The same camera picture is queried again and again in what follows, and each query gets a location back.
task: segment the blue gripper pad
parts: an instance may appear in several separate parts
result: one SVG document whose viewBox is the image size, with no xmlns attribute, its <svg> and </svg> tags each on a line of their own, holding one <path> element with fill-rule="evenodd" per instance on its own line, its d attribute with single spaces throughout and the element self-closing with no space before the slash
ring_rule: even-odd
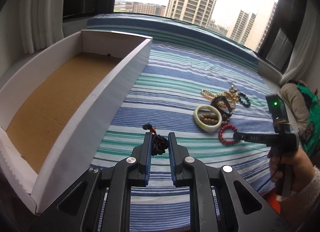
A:
<svg viewBox="0 0 320 232">
<path fill-rule="evenodd" d="M 169 160 L 170 160 L 170 170 L 171 170 L 171 179 L 173 185 L 176 185 L 177 176 L 176 176 L 176 163 L 174 160 L 173 150 L 172 150 L 172 141 L 170 136 L 168 136 L 168 150 L 169 150 Z"/>
<path fill-rule="evenodd" d="M 150 168 L 151 168 L 151 154 L 152 152 L 152 136 L 150 136 L 149 144 L 148 144 L 148 152 L 147 152 L 147 160 L 146 160 L 146 177 L 145 177 L 145 185 L 149 184 L 150 179 Z"/>
</svg>

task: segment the hand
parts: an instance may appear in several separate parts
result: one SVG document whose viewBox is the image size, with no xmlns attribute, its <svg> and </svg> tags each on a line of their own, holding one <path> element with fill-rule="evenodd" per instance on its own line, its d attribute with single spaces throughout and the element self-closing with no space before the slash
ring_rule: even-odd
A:
<svg viewBox="0 0 320 232">
<path fill-rule="evenodd" d="M 270 175 L 273 176 L 271 181 L 276 183 L 283 176 L 282 171 L 277 171 L 280 157 L 273 156 L 269 151 L 268 158 L 270 158 Z M 315 176 L 313 165 L 302 148 L 299 148 L 296 152 L 283 153 L 281 164 L 292 165 L 294 173 L 292 190 L 295 192 L 302 191 Z"/>
</svg>

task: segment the white sleeve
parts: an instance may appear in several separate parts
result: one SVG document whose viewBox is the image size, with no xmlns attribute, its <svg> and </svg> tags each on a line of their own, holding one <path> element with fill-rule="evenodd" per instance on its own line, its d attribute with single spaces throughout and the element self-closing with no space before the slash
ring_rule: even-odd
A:
<svg viewBox="0 0 320 232">
<path fill-rule="evenodd" d="M 314 168 L 313 180 L 302 191 L 287 198 L 277 197 L 281 208 L 280 215 L 287 220 L 293 229 L 298 228 L 320 193 L 320 171 L 318 168 Z"/>
</svg>

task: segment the white cardboard box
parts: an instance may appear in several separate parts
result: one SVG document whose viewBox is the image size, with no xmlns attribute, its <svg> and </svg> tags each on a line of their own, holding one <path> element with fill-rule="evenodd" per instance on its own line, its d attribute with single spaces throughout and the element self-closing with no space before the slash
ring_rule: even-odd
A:
<svg viewBox="0 0 320 232">
<path fill-rule="evenodd" d="M 112 119 L 148 64 L 151 44 L 151 37 L 82 30 L 36 55 L 2 87 L 0 167 L 32 213 L 42 213 L 89 167 Z M 112 54 L 122 60 L 76 110 L 37 174 L 11 143 L 6 130 L 36 88 L 80 52 Z"/>
</svg>

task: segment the white curtain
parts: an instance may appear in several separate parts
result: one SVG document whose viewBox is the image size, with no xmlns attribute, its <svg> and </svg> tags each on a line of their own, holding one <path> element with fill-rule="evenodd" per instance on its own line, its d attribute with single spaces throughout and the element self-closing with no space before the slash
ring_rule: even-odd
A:
<svg viewBox="0 0 320 232">
<path fill-rule="evenodd" d="M 290 79 L 299 80 L 310 62 L 320 49 L 320 16 L 312 3 L 307 1 L 306 12 L 302 21 L 300 32 L 294 45 L 289 65 L 283 74 L 280 85 L 284 85 Z"/>
<path fill-rule="evenodd" d="M 20 28 L 25 53 L 51 46 L 63 38 L 63 0 L 20 0 Z"/>
</svg>

